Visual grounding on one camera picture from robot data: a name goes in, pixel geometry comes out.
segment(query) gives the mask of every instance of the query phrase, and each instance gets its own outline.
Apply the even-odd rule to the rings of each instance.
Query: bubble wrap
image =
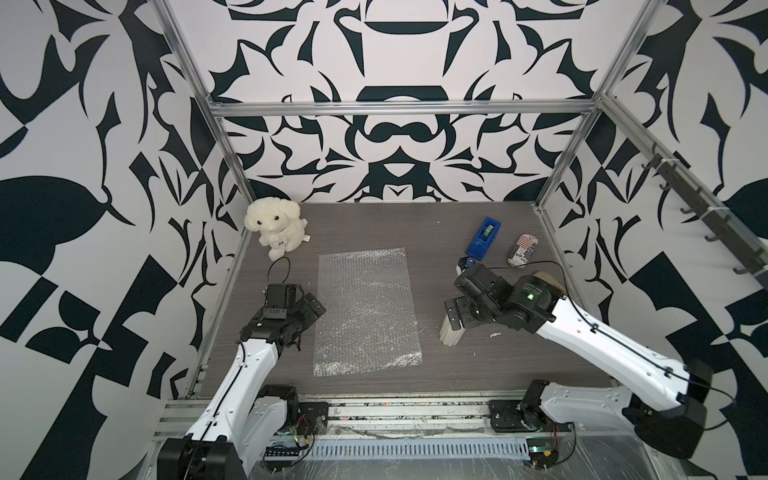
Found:
[[[406,249],[320,255],[315,376],[422,362]]]

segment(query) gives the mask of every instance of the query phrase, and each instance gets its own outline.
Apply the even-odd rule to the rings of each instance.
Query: gray wood surface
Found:
[[[467,330],[456,346],[439,339],[443,302],[458,291],[455,265],[486,216],[502,223],[483,263],[504,266],[511,245],[522,233],[539,239],[531,262],[555,260],[538,218],[525,202],[445,204],[302,204],[302,218],[311,235],[289,253],[289,281],[316,293],[318,256],[354,250],[405,247],[423,363],[354,375],[313,375],[316,325],[303,334],[301,352],[290,347],[267,378],[268,383],[295,385],[300,394],[363,394],[397,392],[455,392],[527,387],[533,379],[574,386],[609,386],[608,377],[562,346],[525,331],[501,326]],[[240,329],[263,305],[268,247],[254,234],[234,285],[219,337],[211,353],[201,395],[216,392],[236,352]],[[284,260],[272,272],[273,282],[285,275]],[[521,275],[543,270],[563,281],[555,265],[531,265],[524,270],[500,270],[509,283]],[[499,336],[490,337],[493,333]]]

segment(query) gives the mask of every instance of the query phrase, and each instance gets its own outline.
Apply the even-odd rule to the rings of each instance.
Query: black mounting plate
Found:
[[[299,422],[296,428],[298,435],[310,435],[312,428],[314,433],[320,433],[328,426],[328,408],[326,402],[301,402],[299,404],[299,418],[304,415],[307,423]]]
[[[570,432],[568,423],[545,423],[541,428],[530,430],[522,423],[522,415],[518,410],[520,400],[490,400],[488,410],[491,413],[491,428],[497,433],[519,432],[551,432],[557,426],[559,432]]]

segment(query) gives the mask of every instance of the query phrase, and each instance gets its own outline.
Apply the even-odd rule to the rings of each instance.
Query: plush dog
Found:
[[[270,259],[277,260],[295,250],[304,240],[306,220],[299,218],[299,204],[277,197],[260,198],[248,206],[245,227],[261,232],[259,243],[269,245]]]

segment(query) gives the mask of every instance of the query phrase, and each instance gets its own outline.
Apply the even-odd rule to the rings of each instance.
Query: red and white can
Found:
[[[536,243],[538,243],[538,238],[528,233],[523,233],[512,247],[512,251],[507,255],[507,264],[509,266],[525,266],[528,263],[528,258],[531,257],[531,253],[536,249]]]

